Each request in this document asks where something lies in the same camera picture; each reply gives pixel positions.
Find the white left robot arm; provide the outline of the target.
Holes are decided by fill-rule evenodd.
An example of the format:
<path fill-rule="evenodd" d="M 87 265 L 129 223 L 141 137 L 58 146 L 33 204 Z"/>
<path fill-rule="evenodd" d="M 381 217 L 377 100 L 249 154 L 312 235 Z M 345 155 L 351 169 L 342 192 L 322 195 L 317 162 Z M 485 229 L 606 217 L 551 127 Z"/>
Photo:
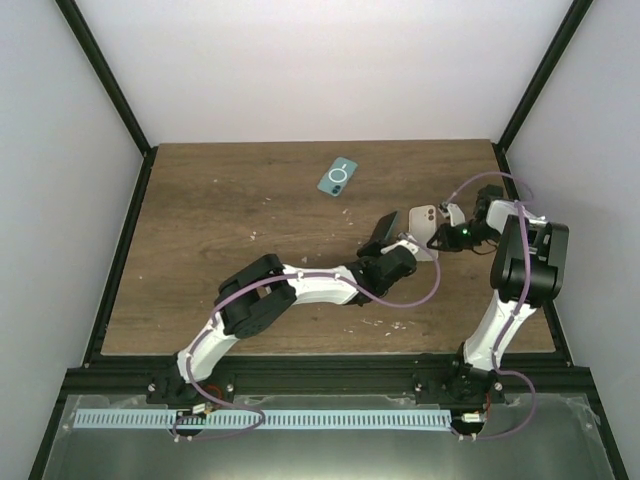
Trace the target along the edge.
<path fill-rule="evenodd" d="M 236 343 L 261 334 L 294 306 L 379 303 L 396 282 L 416 271 L 417 252 L 407 239 L 375 242 L 355 261 L 329 269 L 294 267 L 275 254 L 260 257 L 220 285 L 203 328 L 174 354 L 172 366 L 154 376 L 150 400 L 196 402 L 204 382 Z"/>

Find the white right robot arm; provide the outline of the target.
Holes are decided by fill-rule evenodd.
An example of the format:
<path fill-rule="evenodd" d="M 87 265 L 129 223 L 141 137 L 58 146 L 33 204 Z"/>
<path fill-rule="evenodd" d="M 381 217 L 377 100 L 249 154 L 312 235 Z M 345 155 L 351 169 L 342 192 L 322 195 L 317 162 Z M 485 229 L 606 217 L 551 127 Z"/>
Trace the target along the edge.
<path fill-rule="evenodd" d="M 444 378 L 447 396 L 465 403 L 488 393 L 507 347 L 525 320 L 558 296 L 569 228 L 532 214 L 522 201 L 504 198 L 497 185 L 478 191 L 471 218 L 452 201 L 441 203 L 438 210 L 446 222 L 427 242 L 429 249 L 457 253 L 475 251 L 484 243 L 495 246 L 489 276 L 491 301 Z"/>

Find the dark green smartphone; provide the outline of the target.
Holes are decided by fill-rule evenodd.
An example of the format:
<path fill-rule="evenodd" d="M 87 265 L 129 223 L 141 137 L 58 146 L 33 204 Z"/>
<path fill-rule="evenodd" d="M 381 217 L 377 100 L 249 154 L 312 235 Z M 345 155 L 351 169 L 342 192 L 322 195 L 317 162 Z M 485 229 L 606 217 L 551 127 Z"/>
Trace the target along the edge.
<path fill-rule="evenodd" d="M 386 246 L 391 239 L 398 215 L 398 211 L 392 211 L 382 216 L 376 223 L 369 242 L 374 245 Z"/>

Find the teal phone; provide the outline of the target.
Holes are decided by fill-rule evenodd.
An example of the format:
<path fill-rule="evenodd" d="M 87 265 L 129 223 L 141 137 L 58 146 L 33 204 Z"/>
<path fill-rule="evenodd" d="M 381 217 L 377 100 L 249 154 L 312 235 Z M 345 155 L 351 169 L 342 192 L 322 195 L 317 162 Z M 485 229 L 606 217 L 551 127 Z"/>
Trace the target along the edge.
<path fill-rule="evenodd" d="M 340 196 L 357 168 L 358 164 L 355 161 L 337 157 L 319 180 L 317 189 L 332 197 Z"/>

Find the cream phone case with ring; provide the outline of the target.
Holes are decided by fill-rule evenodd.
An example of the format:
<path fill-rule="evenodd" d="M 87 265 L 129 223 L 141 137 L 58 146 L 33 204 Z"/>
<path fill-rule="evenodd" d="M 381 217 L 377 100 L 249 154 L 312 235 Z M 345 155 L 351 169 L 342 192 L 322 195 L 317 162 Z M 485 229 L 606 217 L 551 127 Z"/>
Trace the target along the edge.
<path fill-rule="evenodd" d="M 409 234 L 422 246 L 435 235 L 437 230 L 436 207 L 434 205 L 416 206 L 408 214 Z"/>

